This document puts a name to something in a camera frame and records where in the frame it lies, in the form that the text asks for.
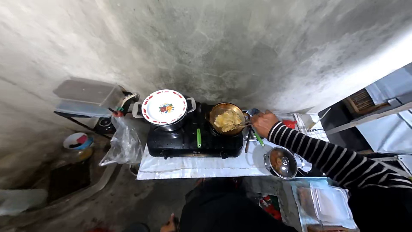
white plate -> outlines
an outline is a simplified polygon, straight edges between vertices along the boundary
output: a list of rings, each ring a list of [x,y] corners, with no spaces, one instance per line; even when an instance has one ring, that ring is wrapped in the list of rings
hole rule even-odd
[[[187,111],[186,99],[174,90],[151,93],[142,103],[146,120],[156,125],[166,125],[180,119]]]

pot lid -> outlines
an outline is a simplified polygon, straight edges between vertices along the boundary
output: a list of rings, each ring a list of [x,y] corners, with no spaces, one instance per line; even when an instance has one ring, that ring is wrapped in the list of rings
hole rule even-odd
[[[167,125],[180,119],[187,110],[186,99],[174,90],[151,93],[142,103],[146,120],[156,125]]]
[[[297,164],[294,156],[284,148],[273,148],[269,154],[269,161],[272,170],[280,177],[292,178],[297,173]]]

black gas stove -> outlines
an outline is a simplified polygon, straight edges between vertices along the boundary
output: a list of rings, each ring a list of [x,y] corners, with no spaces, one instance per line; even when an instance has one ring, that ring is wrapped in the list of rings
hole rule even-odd
[[[152,125],[147,137],[149,154],[155,157],[237,157],[243,136],[219,135],[205,119],[213,105],[196,103],[196,110],[185,116],[185,124],[175,131],[164,131]],[[197,148],[197,129],[201,132],[201,148]]]

striped sleeve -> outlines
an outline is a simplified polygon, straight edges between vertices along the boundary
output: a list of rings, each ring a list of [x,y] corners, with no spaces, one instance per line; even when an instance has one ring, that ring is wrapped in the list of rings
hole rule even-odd
[[[267,138],[270,142],[301,155],[342,187],[412,189],[412,183],[407,177],[387,169],[381,163],[346,148],[304,135],[286,127],[281,121],[272,126]]]

gray wall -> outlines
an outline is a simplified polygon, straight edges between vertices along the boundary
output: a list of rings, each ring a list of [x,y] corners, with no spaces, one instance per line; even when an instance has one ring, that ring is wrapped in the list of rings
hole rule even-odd
[[[52,90],[82,77],[143,97],[317,112],[412,61],[409,0],[3,0],[0,163],[74,126]]]

